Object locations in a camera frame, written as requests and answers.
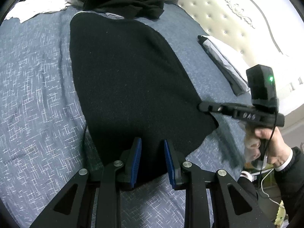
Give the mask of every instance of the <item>white shirt cuff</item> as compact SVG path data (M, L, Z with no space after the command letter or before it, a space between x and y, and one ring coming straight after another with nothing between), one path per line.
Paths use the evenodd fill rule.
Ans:
M245 177L247 178L250 182L253 182L253 175L251 175L249 172L247 171L242 171L241 172L241 177Z
M292 156L293 156L293 151L292 151L292 149L290 149L290 155L289 155L288 159L285 161L284 164L282 164L278 168L275 168L275 170L276 171L281 171L281 170L285 169L285 167L290 163L290 161L292 159Z

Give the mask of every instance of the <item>metal screw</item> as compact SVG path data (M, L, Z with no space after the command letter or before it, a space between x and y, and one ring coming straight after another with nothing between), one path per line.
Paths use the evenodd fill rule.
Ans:
M114 161L114 166L118 167L118 166L122 166L123 162L121 160L116 160Z
M83 176L83 175L86 175L88 173L88 170L83 168L83 169L80 169L78 173L79 173L79 175Z
M222 177L227 175L227 172L225 170L219 170L217 173Z
M183 166L189 168L189 167L192 166L192 164L191 164L191 162L189 162L189 161L185 161L185 162L183 163Z

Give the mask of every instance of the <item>human hand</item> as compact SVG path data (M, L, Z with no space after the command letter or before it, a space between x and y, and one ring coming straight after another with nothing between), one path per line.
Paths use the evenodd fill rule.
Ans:
M269 140L271 133L272 129L269 128L253 128L250 125L246 126L246 136L244 139L246 147L245 156L247 156L250 161L257 159L260 156L260 139ZM290 151L291 148L285 144L278 127L276 127L269 144L267 163L273 164L275 168L280 167L287 161Z

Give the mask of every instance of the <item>white cable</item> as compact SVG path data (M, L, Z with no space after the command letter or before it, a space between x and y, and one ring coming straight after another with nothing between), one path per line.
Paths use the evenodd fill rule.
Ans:
M265 193L264 192L264 190L263 190L263 181L264 181L264 179L273 171L274 169L272 169L263 179L262 179L262 182L261 182L261 189L262 189L262 192L265 194L265 195L267 195L267 197L269 198L269 200L271 200L273 203L275 203L275 204L278 204L281 208L284 208L285 209L285 207L284 206L281 206L279 203L277 203L277 202L275 202L274 200L272 200L271 198L270 198L270 196L269 196L269 194L267 194L267 193Z

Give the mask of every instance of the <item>black cable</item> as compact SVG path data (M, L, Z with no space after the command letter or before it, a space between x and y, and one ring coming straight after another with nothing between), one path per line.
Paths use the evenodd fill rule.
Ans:
M274 132L275 132L276 125L277 125L278 113L279 113L278 110L276 110L276 112L275 112L275 122L274 122L274 124L273 124L272 133L271 133L271 136L270 136L270 138L269 138L269 140L268 140L268 142L267 142L267 144L266 144L266 146L265 146L265 150L264 150L264 154L263 154L263 155L266 154L266 152L267 152L267 150L268 150L268 147L269 147L269 145L270 145L271 139L272 139L272 137L273 137L273 134L274 134ZM262 182L262 177L261 177L261 175L262 175L262 170L263 170L263 168L261 168L260 173L259 173L259 175L258 175L258 176L259 176L259 182L258 182L258 186L257 186L257 193L259 194L260 197L262 197L262 195L260 194L260 185L261 185L261 182Z

